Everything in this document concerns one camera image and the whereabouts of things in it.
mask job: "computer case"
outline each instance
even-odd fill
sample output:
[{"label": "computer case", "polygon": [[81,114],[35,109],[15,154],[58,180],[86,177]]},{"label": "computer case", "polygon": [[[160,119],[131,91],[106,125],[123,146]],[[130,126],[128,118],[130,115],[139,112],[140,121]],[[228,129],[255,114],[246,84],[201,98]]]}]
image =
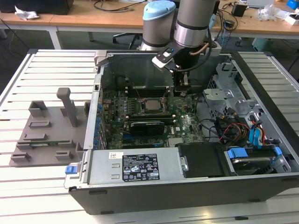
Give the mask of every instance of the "computer case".
[{"label": "computer case", "polygon": [[0,11],[12,13],[17,6],[24,11],[67,15],[73,3],[74,0],[0,0]]}]

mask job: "desk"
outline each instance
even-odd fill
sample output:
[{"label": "desk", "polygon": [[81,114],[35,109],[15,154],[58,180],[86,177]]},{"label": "desk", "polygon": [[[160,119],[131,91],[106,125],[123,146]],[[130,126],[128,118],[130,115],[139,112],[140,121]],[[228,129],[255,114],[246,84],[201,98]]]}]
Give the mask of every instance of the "desk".
[{"label": "desk", "polygon": [[[230,1],[222,0],[221,6]],[[85,31],[85,32],[116,32],[116,33],[142,33],[143,9],[145,4],[134,6],[134,11],[126,13],[108,13],[97,10],[93,2],[88,0],[75,0],[68,15],[41,14],[39,19],[23,21],[14,14],[0,14],[1,18],[12,29],[46,30],[49,32],[54,48],[61,49],[59,31]],[[107,9],[119,8],[130,3],[105,2]],[[275,3],[277,7],[293,11],[286,5],[286,0]],[[291,26],[285,21],[258,21],[254,16],[256,9],[247,9],[244,16],[238,18],[239,25],[231,36],[254,38],[299,39],[299,26]],[[220,30],[220,20],[217,18],[212,33]]]},{"label": "desk", "polygon": [[[227,2],[221,1],[219,8]],[[287,0],[275,2],[275,6],[289,12],[294,12],[287,5]],[[232,7],[228,7],[226,11],[231,12]],[[249,8],[245,11],[243,17],[236,17],[238,19],[238,27],[234,30],[231,36],[236,37],[253,37],[253,38],[274,38],[274,39],[299,39],[299,26],[292,26],[286,21],[277,19],[276,21],[258,21],[256,16],[256,9]],[[227,13],[224,13],[224,18],[231,21],[235,19]],[[214,25],[213,31],[220,30],[220,19]]]},{"label": "desk", "polygon": [[[0,18],[11,29],[48,31],[55,49],[61,49],[59,31],[142,33],[142,15],[146,4],[133,6],[132,12],[108,13],[95,9],[94,2],[75,0],[68,15],[39,14],[38,19],[24,21],[13,13],[0,13]],[[107,1],[104,6],[106,9],[112,9],[130,4]],[[0,22],[0,28],[7,27]]]}]

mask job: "floor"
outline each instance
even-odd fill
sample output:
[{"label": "floor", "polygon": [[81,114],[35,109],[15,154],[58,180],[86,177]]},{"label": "floor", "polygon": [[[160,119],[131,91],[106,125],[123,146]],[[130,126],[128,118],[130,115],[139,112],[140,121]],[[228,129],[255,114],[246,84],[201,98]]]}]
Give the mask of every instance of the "floor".
[{"label": "floor", "polygon": [[[2,92],[14,72],[19,67],[23,57],[26,55],[27,47],[9,30],[7,39],[0,40],[0,91]],[[46,31],[17,30],[16,34],[32,49],[54,49],[50,36]],[[86,32],[61,32],[61,40],[64,49],[128,49],[132,36],[121,37],[118,44],[112,43],[114,33],[94,33],[94,42],[90,42]],[[225,50],[229,51],[254,51],[251,43],[253,39],[243,38],[241,46],[237,47],[235,42],[239,38],[230,38]],[[273,40],[269,49],[278,61],[288,69],[296,57],[299,56],[299,41],[295,40]],[[132,49],[141,44],[137,40]],[[292,67],[290,73],[299,79],[299,60]]]}]

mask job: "warning label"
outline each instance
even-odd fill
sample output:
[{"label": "warning label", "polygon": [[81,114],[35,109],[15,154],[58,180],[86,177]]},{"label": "warning label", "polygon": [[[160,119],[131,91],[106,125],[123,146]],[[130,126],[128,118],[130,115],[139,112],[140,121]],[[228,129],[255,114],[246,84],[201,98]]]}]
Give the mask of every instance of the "warning label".
[{"label": "warning label", "polygon": [[124,182],[160,180],[157,154],[124,155],[122,164]]}]

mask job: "office chair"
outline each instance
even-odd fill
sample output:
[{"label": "office chair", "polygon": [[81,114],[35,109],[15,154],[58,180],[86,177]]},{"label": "office chair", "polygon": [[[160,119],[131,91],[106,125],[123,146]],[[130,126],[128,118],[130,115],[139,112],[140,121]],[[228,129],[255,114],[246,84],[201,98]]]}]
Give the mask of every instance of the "office chair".
[{"label": "office chair", "polygon": [[134,35],[134,37],[133,37],[133,39],[132,39],[132,41],[131,41],[131,43],[130,43],[130,45],[129,45],[129,50],[131,50],[132,47],[133,47],[133,45],[134,45],[134,43],[135,43],[135,41],[136,41],[136,40],[139,40],[139,39],[140,39],[140,36],[142,36],[142,34],[134,34],[134,33],[122,33],[122,34],[117,34],[117,35],[114,35],[114,36],[113,36],[112,42],[113,42],[113,43],[118,43],[117,40],[116,40],[117,37],[131,36],[131,35]]}]

